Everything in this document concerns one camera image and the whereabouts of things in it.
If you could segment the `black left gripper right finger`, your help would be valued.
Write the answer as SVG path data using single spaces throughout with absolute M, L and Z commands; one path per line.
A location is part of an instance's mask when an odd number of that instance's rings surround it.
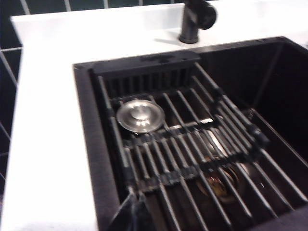
M 135 231 L 155 231 L 153 217 L 147 205 L 146 197 L 143 193 L 139 194 L 139 198 L 134 210 L 134 230 Z

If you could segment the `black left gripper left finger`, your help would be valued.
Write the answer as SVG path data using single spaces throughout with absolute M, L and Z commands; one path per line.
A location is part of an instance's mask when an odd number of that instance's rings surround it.
M 114 215 L 108 231 L 131 231 L 133 228 L 133 206 L 137 202 L 134 192 L 130 192 Z

